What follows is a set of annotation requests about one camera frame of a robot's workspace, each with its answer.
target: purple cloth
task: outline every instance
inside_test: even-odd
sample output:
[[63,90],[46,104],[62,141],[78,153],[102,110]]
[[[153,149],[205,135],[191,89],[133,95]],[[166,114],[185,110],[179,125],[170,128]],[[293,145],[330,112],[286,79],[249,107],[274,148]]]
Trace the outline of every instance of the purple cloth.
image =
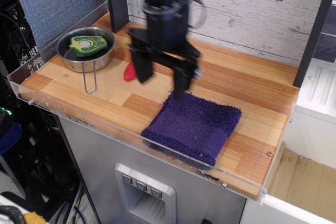
[[218,105],[189,93],[174,100],[172,92],[141,135],[214,166],[240,117],[241,110],[235,107]]

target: bowl handle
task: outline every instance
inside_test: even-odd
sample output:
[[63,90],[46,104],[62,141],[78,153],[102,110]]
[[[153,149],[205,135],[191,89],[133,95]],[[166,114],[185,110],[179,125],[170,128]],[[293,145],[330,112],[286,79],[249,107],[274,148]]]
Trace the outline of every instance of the bowl handle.
[[84,62],[82,62],[82,68],[83,68],[83,77],[84,77],[84,86],[85,86],[85,92],[87,92],[88,94],[93,94],[97,91],[97,77],[96,77],[96,61],[93,61],[93,73],[95,75],[95,90],[93,91],[88,91],[86,88],[86,79],[85,79],[85,69],[84,69]]

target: button panel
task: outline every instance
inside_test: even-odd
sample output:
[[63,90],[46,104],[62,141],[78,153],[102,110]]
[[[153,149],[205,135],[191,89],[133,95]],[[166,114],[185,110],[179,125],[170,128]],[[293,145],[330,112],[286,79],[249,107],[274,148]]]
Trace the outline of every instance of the button panel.
[[138,189],[143,190],[143,191],[147,191],[147,185],[146,184],[144,184],[140,181],[136,181],[136,184],[137,184],[136,186],[137,186]]
[[130,184],[130,185],[133,184],[133,181],[132,181],[131,177],[129,177],[125,174],[121,174],[121,177],[122,177],[122,181],[126,182],[127,184]]
[[153,196],[155,196],[156,198],[160,198],[162,199],[162,192],[160,192],[159,190],[151,187],[151,193]]

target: red toy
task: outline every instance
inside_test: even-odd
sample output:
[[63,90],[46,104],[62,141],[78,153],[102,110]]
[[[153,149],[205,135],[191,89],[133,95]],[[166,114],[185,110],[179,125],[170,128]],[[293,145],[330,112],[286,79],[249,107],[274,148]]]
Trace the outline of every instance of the red toy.
[[136,77],[136,75],[137,75],[137,72],[135,71],[134,64],[133,62],[130,62],[125,69],[124,80],[125,81],[133,80]]

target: metal bowl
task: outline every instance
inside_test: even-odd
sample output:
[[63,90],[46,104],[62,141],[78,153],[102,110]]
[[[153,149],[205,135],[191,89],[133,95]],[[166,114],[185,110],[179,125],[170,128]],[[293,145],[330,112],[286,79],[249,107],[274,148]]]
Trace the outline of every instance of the metal bowl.
[[[105,49],[95,53],[94,55],[79,57],[75,51],[69,47],[71,44],[70,39],[74,36],[101,36],[106,40],[107,46]],[[115,43],[116,40],[110,31],[100,27],[84,27],[70,31],[61,36],[56,44],[56,51],[57,54],[62,57],[63,62],[67,68],[75,72],[83,73],[85,91],[89,94],[92,94],[97,90],[96,71],[105,67],[111,62],[114,57]],[[86,88],[86,72],[94,72],[96,85],[94,91],[88,91]]]

